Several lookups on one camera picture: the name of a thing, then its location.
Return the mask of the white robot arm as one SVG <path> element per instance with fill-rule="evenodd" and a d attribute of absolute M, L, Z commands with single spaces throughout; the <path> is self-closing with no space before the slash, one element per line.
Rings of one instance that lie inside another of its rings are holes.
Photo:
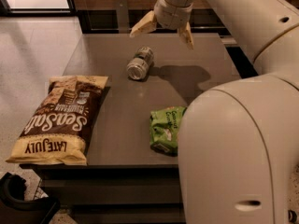
<path fill-rule="evenodd" d="M 288 224 L 299 153 L 298 25 L 285 0 L 207 0 L 258 74 L 205 91 L 178 133 L 187 224 Z M 190 46 L 193 0 L 157 0 L 132 36 L 158 26 Z"/>

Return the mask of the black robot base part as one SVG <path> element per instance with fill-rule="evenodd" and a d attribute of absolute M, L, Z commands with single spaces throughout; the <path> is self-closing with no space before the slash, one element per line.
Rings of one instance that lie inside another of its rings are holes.
<path fill-rule="evenodd" d="M 0 179 L 0 224 L 49 224 L 60 209 L 57 198 L 24 200 L 26 180 L 5 173 Z"/>

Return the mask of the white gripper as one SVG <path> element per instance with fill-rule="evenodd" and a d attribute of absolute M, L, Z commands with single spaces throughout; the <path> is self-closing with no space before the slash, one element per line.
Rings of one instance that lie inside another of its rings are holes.
<path fill-rule="evenodd" d="M 131 30 L 130 37 L 151 33 L 157 22 L 169 30 L 177 30 L 180 40 L 188 49 L 193 49 L 192 31 L 189 24 L 191 6 L 172 5 L 167 0 L 157 0 L 154 11 L 149 11 Z"/>

